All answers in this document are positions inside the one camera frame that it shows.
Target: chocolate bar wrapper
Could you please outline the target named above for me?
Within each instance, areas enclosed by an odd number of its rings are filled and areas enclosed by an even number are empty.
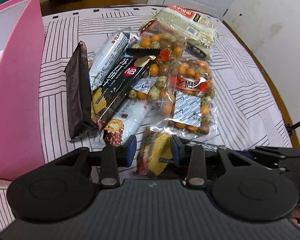
[[[97,120],[100,130],[110,121],[131,87],[140,79],[155,58],[156,56],[122,58],[107,75],[103,84],[93,92],[93,120]]]
[[[114,32],[101,48],[94,53],[90,68],[91,90],[96,90],[103,83],[106,75],[110,72],[125,49],[136,41],[136,35],[131,28]]]
[[[135,134],[150,110],[146,102],[125,99],[100,135],[92,142],[92,148],[124,144]]]
[[[87,47],[80,41],[66,68],[67,113],[71,140],[96,127],[91,120]]]

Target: wafer roll package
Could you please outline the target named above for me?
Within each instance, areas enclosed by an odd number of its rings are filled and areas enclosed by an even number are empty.
[[[124,144],[137,132],[149,110],[146,102],[125,99],[104,130],[91,142],[92,148]]]

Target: cardboard box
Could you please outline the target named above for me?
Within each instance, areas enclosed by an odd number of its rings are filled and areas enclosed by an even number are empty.
[[[39,78],[44,27],[39,0],[0,4],[0,179],[44,164]]]

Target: cracker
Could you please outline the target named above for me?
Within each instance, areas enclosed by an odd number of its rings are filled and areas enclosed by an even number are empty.
[[[102,95],[102,88],[101,87],[94,90],[94,92],[92,94],[93,111],[96,114],[98,114],[102,109],[106,108],[106,106],[107,106],[106,99],[104,97],[102,97],[100,99],[101,95]]]
[[[170,151],[170,135],[155,133],[151,154],[148,156],[148,170],[158,176],[167,166],[167,163],[159,162],[160,158],[172,159]]]

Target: striped tablecloth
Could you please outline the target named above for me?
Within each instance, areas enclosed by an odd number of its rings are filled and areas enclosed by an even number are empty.
[[[88,52],[93,52],[118,29],[131,27],[133,32],[138,33],[143,23],[160,9],[158,6],[120,6],[43,17],[45,44],[39,85],[39,114],[46,163],[78,147],[96,150],[92,149],[93,132],[78,142],[68,142],[66,76],[63,71],[78,42],[84,41]],[[208,142],[235,150],[255,145],[291,147],[281,113],[256,64],[218,19],[207,17],[220,35],[211,63],[216,88],[214,104],[219,109],[218,132]],[[148,117],[136,134],[137,149],[140,149],[143,132],[149,122]],[[132,177],[135,167],[134,160],[131,168],[120,169],[120,177]],[[94,168],[91,178],[98,181],[98,169]],[[0,181],[0,231],[13,220],[5,198],[7,185]]]

